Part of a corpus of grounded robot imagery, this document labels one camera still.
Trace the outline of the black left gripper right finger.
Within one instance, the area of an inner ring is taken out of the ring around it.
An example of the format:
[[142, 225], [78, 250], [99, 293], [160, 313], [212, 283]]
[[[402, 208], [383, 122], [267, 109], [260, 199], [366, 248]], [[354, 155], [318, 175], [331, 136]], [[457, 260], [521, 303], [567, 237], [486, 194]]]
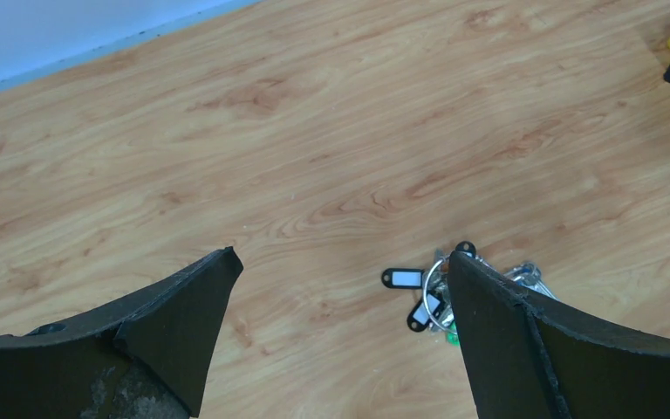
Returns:
[[522, 287], [459, 251], [448, 287], [481, 418], [670, 418], [670, 339]]

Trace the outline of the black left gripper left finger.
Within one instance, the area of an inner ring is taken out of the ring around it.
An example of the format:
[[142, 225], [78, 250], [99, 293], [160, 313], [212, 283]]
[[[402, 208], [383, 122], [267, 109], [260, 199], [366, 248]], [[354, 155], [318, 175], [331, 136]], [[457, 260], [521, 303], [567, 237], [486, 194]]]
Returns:
[[227, 247], [90, 311], [0, 335], [0, 418], [197, 417], [242, 271]]

